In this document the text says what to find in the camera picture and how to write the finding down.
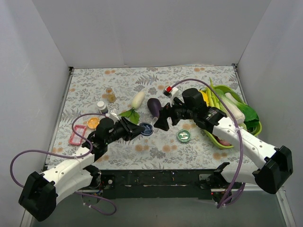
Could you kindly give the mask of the blue round pill box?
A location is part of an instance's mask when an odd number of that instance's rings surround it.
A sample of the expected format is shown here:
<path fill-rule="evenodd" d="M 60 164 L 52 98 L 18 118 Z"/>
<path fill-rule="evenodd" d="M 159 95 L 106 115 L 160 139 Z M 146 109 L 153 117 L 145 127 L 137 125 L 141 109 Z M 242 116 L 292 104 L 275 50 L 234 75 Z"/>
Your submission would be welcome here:
<path fill-rule="evenodd" d="M 150 123 L 142 122 L 139 124 L 140 127 L 144 128 L 141 132 L 143 136 L 151 136 L 153 134 L 153 127 Z"/>

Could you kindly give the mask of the amber pill bottle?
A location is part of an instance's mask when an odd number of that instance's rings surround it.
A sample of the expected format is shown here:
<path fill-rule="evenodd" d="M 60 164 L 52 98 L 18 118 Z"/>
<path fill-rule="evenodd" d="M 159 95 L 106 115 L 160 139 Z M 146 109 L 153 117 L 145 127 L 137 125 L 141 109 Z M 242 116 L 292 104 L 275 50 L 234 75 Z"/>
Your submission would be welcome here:
<path fill-rule="evenodd" d="M 106 89 L 106 97 L 109 103 L 114 103 L 116 101 L 116 96 L 112 88 L 108 87 Z"/>

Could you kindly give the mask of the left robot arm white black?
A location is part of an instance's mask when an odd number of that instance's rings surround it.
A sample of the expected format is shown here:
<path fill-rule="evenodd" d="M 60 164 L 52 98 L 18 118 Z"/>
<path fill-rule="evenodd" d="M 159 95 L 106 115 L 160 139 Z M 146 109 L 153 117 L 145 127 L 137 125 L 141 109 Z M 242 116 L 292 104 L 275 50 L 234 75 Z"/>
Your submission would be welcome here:
<path fill-rule="evenodd" d="M 77 190 L 89 187 L 96 189 L 101 183 L 101 173 L 92 164 L 107 152 L 108 144 L 119 139 L 132 140 L 144 131 L 122 117 L 114 122 L 103 118 L 89 137 L 70 157 L 42 173 L 31 173 L 23 187 L 19 204 L 37 221 L 47 219 L 56 205 Z"/>

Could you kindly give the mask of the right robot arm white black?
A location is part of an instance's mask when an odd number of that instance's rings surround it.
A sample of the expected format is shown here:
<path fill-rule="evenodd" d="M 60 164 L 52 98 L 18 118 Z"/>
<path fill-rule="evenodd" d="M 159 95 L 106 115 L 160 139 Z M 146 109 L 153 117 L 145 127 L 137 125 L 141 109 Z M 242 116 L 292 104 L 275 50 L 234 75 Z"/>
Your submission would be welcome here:
<path fill-rule="evenodd" d="M 256 166 L 255 170 L 242 170 L 242 160 L 232 170 L 229 163 L 221 164 L 209 176 L 209 185 L 225 188 L 234 183 L 258 185 L 267 193 L 275 194 L 293 173 L 292 152 L 286 147 L 277 148 L 263 142 L 249 132 L 241 129 L 237 122 L 216 107 L 206 105 L 202 94 L 196 88 L 189 88 L 182 93 L 183 100 L 176 97 L 176 88 L 167 87 L 165 96 L 171 98 L 159 113 L 155 128 L 168 131 L 168 119 L 175 126 L 180 120 L 193 120 L 207 132 L 227 141 L 240 151 L 240 156 L 247 156 Z"/>

